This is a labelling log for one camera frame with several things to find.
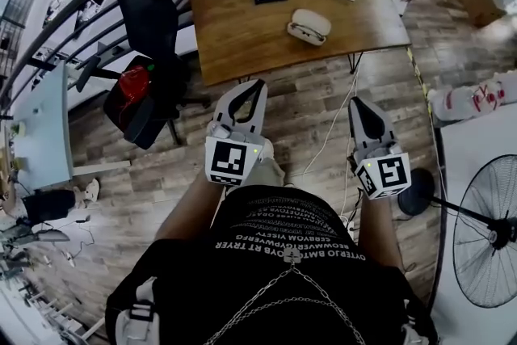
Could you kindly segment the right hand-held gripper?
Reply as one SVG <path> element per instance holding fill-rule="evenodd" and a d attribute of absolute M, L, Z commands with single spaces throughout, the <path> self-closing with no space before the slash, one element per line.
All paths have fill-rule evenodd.
<path fill-rule="evenodd" d="M 354 97 L 348 105 L 351 136 L 357 148 L 352 154 L 364 193 L 370 200 L 396 196 L 411 186 L 409 154 L 395 141 L 388 114 L 373 102 Z M 380 143 L 363 148 L 363 141 Z"/>

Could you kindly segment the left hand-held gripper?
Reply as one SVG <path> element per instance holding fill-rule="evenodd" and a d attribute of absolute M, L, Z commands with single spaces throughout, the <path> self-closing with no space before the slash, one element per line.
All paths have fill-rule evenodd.
<path fill-rule="evenodd" d="M 213 183 L 240 187 L 262 153 L 262 132 L 267 103 L 267 84 L 262 79 L 243 82 L 222 95 L 207 127 L 205 175 Z M 251 133 L 228 126 L 247 125 Z"/>

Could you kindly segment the dark-framed eyeglasses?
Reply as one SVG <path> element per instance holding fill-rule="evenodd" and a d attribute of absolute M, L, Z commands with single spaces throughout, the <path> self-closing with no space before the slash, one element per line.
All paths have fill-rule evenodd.
<path fill-rule="evenodd" d="M 315 46 L 321 46 L 326 42 L 326 36 L 311 27 L 306 27 L 299 23 L 289 23 L 287 25 L 287 32 L 289 35 Z"/>

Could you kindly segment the white glasses case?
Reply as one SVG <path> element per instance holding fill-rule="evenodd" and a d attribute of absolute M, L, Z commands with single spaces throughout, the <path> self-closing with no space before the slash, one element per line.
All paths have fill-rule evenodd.
<path fill-rule="evenodd" d="M 297 9 L 293 12 L 291 22 L 311 27 L 322 35 L 327 36 L 331 31 L 331 22 L 324 16 L 306 9 Z"/>

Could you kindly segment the person's left forearm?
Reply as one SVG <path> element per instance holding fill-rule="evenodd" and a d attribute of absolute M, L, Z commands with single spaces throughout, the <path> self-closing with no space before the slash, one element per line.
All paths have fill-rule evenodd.
<path fill-rule="evenodd" d="M 192 240 L 209 231 L 224 186 L 207 180 L 201 170 L 193 183 L 159 227 L 155 241 Z"/>

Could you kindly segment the person's right forearm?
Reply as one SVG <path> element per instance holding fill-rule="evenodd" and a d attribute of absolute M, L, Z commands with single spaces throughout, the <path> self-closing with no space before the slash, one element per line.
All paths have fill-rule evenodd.
<path fill-rule="evenodd" d="M 383 266 L 404 270 L 389 198 L 362 200 L 359 248 Z"/>

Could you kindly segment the person's white shoe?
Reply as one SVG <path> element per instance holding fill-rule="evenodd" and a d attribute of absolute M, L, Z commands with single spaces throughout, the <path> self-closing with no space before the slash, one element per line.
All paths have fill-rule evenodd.
<path fill-rule="evenodd" d="M 271 141 L 267 138 L 264 139 L 263 148 L 260 152 L 260 155 L 258 156 L 258 159 L 260 162 L 263 162 L 267 159 L 275 159 L 274 146 L 271 143 Z"/>

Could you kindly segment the wooden table with metal legs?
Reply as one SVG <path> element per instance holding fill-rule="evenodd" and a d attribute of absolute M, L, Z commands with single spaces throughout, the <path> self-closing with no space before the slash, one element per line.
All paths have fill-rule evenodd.
<path fill-rule="evenodd" d="M 392 0 L 191 0 L 191 9 L 207 86 L 300 63 L 410 45 Z M 323 45 L 288 34 L 288 22 L 297 9 L 330 21 Z"/>

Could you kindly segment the black standing fan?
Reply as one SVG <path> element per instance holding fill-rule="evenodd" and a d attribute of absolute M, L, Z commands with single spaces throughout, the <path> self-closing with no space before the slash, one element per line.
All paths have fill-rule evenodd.
<path fill-rule="evenodd" d="M 517 298 L 517 154 L 486 163 L 472 178 L 460 204 L 435 196 L 431 173 L 411 171 L 412 185 L 398 197 L 414 216 L 428 207 L 454 219 L 452 262 L 466 299 L 485 309 Z"/>

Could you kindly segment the white board panel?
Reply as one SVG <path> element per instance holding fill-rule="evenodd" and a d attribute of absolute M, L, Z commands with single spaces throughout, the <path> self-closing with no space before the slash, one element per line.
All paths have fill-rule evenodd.
<path fill-rule="evenodd" d="M 482 218 L 517 219 L 517 107 L 440 130 L 446 199 Z M 517 341 L 517 242 L 496 250 L 482 220 L 446 209 L 431 309 L 442 345 Z"/>

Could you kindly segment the red bag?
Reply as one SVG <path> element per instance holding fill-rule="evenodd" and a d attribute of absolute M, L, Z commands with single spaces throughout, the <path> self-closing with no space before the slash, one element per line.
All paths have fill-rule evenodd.
<path fill-rule="evenodd" d="M 140 102 L 148 94 L 149 71 L 142 65 L 131 67 L 121 74 L 119 87 L 125 99 L 123 109 Z"/>

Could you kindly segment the black office chair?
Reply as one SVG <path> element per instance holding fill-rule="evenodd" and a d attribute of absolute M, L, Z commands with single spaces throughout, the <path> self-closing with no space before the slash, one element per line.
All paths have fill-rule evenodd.
<path fill-rule="evenodd" d="M 124 96 L 119 87 L 121 74 L 100 69 L 99 56 L 92 57 L 82 71 L 76 89 L 82 91 L 92 77 L 115 80 L 103 105 L 110 121 L 124 139 L 148 149 L 164 127 L 169 128 L 176 145 L 181 141 L 174 121 L 179 109 L 189 104 L 211 105 L 206 95 L 189 96 L 191 68 L 175 52 L 179 13 L 173 0 L 117 0 L 124 18 L 129 46 L 137 51 L 126 69 L 142 65 L 149 71 L 148 94 L 138 103 L 123 109 Z"/>

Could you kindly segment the person's black printed t-shirt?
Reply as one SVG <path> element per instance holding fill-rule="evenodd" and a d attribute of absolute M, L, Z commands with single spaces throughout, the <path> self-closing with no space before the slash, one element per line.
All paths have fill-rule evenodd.
<path fill-rule="evenodd" d="M 195 240 L 154 242 L 107 299 L 110 340 L 153 284 L 159 345 L 437 345 L 430 314 L 395 267 L 350 238 L 306 191 L 249 186 Z"/>

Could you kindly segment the white desk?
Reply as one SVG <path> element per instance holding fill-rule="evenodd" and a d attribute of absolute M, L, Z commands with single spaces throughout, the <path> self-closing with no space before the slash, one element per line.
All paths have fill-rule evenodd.
<path fill-rule="evenodd" d="M 18 181 L 32 190 L 70 181 L 79 175 L 128 168 L 129 160 L 74 166 L 69 140 L 68 72 L 64 64 L 45 75 L 43 81 L 17 106 L 14 122 L 14 156 L 21 160 Z"/>

